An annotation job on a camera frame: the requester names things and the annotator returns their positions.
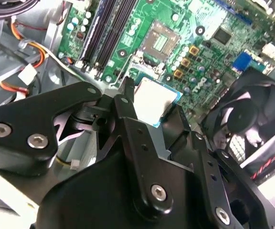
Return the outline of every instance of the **cable bundle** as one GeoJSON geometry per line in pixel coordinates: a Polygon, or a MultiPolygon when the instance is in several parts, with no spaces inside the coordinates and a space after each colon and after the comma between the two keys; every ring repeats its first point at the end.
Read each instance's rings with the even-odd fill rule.
{"type": "Polygon", "coordinates": [[[39,0],[26,0],[25,2],[20,0],[9,0],[6,2],[7,4],[0,4],[0,20],[30,10],[39,0]]]}

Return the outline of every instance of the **orange wire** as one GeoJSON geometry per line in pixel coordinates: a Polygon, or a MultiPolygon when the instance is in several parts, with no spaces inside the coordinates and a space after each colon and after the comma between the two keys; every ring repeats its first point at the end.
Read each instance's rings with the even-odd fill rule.
{"type": "Polygon", "coordinates": [[[25,95],[29,94],[29,90],[23,87],[16,87],[13,86],[9,83],[4,83],[4,82],[0,82],[0,87],[6,91],[10,91],[10,92],[22,92],[25,95]]]}
{"type": "Polygon", "coordinates": [[[2,82],[0,82],[0,87],[6,91],[9,91],[9,92],[17,92],[17,90],[13,89],[13,88],[10,88],[10,87],[7,87],[6,85],[4,85],[2,82]]]}
{"type": "MultiPolygon", "coordinates": [[[[14,23],[11,23],[10,27],[11,27],[11,31],[12,31],[13,35],[14,35],[18,40],[22,40],[23,37],[20,36],[20,34],[17,32],[17,30],[16,30],[16,28],[15,28],[15,26],[14,26],[14,23]]],[[[29,45],[31,45],[31,46],[37,48],[37,49],[39,50],[39,52],[40,52],[40,61],[39,61],[37,64],[33,65],[34,68],[37,68],[37,67],[39,67],[41,64],[43,64],[43,62],[44,62],[44,60],[45,60],[45,51],[44,51],[39,45],[37,45],[37,44],[35,44],[35,43],[33,43],[33,42],[30,42],[29,45]]]]}

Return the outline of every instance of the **white cable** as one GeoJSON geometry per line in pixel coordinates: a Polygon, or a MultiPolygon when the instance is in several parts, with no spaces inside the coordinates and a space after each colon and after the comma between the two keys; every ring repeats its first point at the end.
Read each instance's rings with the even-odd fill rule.
{"type": "Polygon", "coordinates": [[[62,63],[54,54],[52,51],[50,51],[48,48],[46,48],[45,46],[41,45],[38,42],[34,42],[37,45],[39,45],[41,48],[43,48],[47,54],[50,55],[50,57],[52,57],[63,69],[65,69],[67,72],[69,72],[70,74],[76,76],[78,79],[80,79],[81,81],[85,81],[83,77],[81,77],[80,75],[78,75],[76,72],[74,72],[72,69],[70,69],[69,67],[67,67],[64,63],[62,63]]]}

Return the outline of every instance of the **motherboard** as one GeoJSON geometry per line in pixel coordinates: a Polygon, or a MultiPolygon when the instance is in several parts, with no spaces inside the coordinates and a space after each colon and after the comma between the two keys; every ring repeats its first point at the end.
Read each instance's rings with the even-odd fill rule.
{"type": "Polygon", "coordinates": [[[116,87],[147,75],[195,125],[248,67],[275,67],[275,0],[93,0],[66,23],[59,58],[116,87]]]}

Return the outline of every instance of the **red wire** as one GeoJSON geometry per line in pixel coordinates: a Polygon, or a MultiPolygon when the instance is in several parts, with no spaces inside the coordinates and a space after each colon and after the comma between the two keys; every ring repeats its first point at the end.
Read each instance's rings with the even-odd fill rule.
{"type": "Polygon", "coordinates": [[[256,179],[257,176],[258,176],[259,174],[261,174],[261,172],[262,172],[266,167],[268,167],[272,162],[274,162],[274,161],[275,161],[275,156],[274,156],[273,158],[270,158],[264,165],[262,165],[262,166],[260,167],[260,169],[259,169],[256,173],[254,173],[254,175],[251,176],[250,178],[251,178],[252,180],[256,179]]]}
{"type": "Polygon", "coordinates": [[[62,1],[61,19],[60,19],[60,21],[57,23],[57,25],[61,25],[62,22],[64,21],[64,17],[63,17],[64,11],[65,11],[65,1],[62,1]]]}
{"type": "Polygon", "coordinates": [[[21,22],[19,22],[19,21],[16,21],[15,24],[24,26],[24,27],[29,28],[29,29],[32,29],[32,30],[47,31],[46,28],[37,28],[37,27],[33,27],[33,26],[30,26],[30,25],[26,25],[26,24],[24,24],[24,23],[21,23],[21,22]]]}
{"type": "MultiPolygon", "coordinates": [[[[64,17],[63,17],[64,11],[65,11],[65,1],[62,1],[61,19],[60,19],[60,21],[57,23],[57,25],[61,25],[62,22],[64,21],[64,17]]],[[[22,23],[22,22],[19,22],[19,21],[17,21],[17,20],[16,20],[15,24],[16,24],[16,25],[24,26],[24,27],[29,28],[29,29],[32,29],[32,30],[47,31],[47,28],[33,27],[33,26],[31,26],[31,25],[26,25],[26,24],[24,24],[24,23],[22,23]]]]}

